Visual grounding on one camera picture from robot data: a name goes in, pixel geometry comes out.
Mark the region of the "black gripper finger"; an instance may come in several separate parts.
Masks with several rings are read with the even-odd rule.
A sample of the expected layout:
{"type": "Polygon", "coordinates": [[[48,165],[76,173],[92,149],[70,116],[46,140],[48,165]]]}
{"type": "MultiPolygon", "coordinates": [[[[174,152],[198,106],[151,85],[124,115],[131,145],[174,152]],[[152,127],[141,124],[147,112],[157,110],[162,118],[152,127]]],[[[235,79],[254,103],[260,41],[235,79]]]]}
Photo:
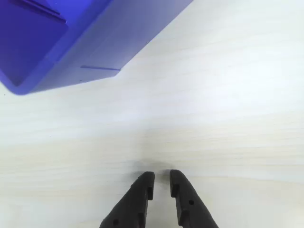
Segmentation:
{"type": "Polygon", "coordinates": [[[171,197],[175,198],[178,225],[183,228],[217,228],[209,210],[180,170],[170,170],[171,197]]]}
{"type": "Polygon", "coordinates": [[[130,186],[100,224],[101,228],[144,228],[148,201],[153,200],[155,174],[146,171],[130,186]]]}

